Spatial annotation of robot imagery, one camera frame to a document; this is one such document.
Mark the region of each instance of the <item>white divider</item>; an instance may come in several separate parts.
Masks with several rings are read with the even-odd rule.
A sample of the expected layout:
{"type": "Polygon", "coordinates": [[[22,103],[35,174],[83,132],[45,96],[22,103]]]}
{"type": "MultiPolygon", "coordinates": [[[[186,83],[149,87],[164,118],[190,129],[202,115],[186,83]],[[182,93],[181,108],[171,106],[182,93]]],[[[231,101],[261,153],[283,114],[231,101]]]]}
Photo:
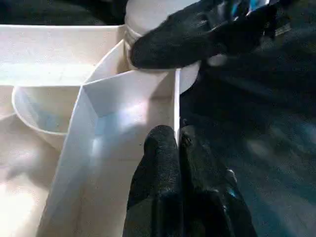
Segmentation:
{"type": "Polygon", "coordinates": [[[0,85],[81,85],[124,26],[0,25],[0,85]]]}
{"type": "Polygon", "coordinates": [[[129,71],[129,68],[124,50],[124,41],[121,40],[101,59],[95,71],[88,77],[86,83],[109,78],[127,71],[129,71]]]}
{"type": "Polygon", "coordinates": [[[61,150],[79,86],[15,87],[12,104],[18,117],[61,150]]]}
{"type": "Polygon", "coordinates": [[[130,71],[81,88],[38,237],[122,235],[148,132],[178,133],[178,86],[174,71],[130,71]]]}

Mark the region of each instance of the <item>gloved hand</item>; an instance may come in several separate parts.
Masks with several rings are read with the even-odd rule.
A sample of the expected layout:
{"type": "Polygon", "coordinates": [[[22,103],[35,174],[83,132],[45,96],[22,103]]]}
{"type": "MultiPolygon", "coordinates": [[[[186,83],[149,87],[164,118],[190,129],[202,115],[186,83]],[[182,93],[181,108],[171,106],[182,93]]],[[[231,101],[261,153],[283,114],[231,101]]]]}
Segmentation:
{"type": "Polygon", "coordinates": [[[126,237],[255,237],[234,173],[211,153],[203,135],[182,129],[180,157],[174,132],[148,135],[132,179],[126,237]]]}
{"type": "Polygon", "coordinates": [[[139,38],[131,49],[131,63],[145,69],[181,68],[219,53],[252,51],[263,35],[274,37],[277,9],[289,2],[200,0],[139,38]]]}
{"type": "Polygon", "coordinates": [[[203,130],[193,126],[182,128],[180,161],[187,233],[192,236],[257,236],[235,174],[212,154],[203,130]]]}
{"type": "Polygon", "coordinates": [[[132,179],[123,236],[183,236],[182,197],[173,129],[158,126],[146,138],[132,179]]]}

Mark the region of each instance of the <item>black glove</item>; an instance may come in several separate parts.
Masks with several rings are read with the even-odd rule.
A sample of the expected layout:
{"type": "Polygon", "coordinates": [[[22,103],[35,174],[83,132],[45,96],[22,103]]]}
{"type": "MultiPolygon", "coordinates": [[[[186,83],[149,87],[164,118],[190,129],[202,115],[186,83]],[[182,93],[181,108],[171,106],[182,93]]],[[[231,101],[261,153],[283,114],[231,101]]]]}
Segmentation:
{"type": "Polygon", "coordinates": [[[170,127],[149,133],[132,179],[123,236],[255,237],[234,173],[192,126],[183,128],[181,139],[179,162],[170,127]]]}
{"type": "Polygon", "coordinates": [[[264,34],[274,37],[283,2],[289,1],[200,0],[139,38],[131,62],[145,69],[181,68],[219,53],[252,51],[264,34]]]}
{"type": "Polygon", "coordinates": [[[180,164],[173,129],[154,128],[132,179],[124,237],[183,236],[180,164]]]}
{"type": "Polygon", "coordinates": [[[256,237],[234,173],[212,154],[202,130],[182,129],[185,226],[191,236],[256,237]]]}

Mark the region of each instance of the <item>white cup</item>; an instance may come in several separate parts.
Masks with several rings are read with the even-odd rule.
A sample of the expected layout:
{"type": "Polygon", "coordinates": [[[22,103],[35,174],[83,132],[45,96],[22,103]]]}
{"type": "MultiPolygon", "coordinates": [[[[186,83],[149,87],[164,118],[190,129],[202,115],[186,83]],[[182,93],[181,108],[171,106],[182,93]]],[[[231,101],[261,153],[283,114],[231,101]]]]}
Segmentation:
{"type": "Polygon", "coordinates": [[[62,150],[79,86],[15,87],[17,116],[57,150],[62,150]]]}

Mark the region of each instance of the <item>white plastic tray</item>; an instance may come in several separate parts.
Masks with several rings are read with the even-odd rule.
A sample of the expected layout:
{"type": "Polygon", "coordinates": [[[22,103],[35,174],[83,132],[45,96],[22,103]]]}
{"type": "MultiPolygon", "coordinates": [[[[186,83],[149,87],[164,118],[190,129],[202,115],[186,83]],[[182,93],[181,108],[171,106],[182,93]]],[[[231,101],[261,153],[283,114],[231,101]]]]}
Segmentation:
{"type": "Polygon", "coordinates": [[[38,237],[121,236],[148,132],[178,137],[179,77],[130,71],[81,88],[38,237]]]}

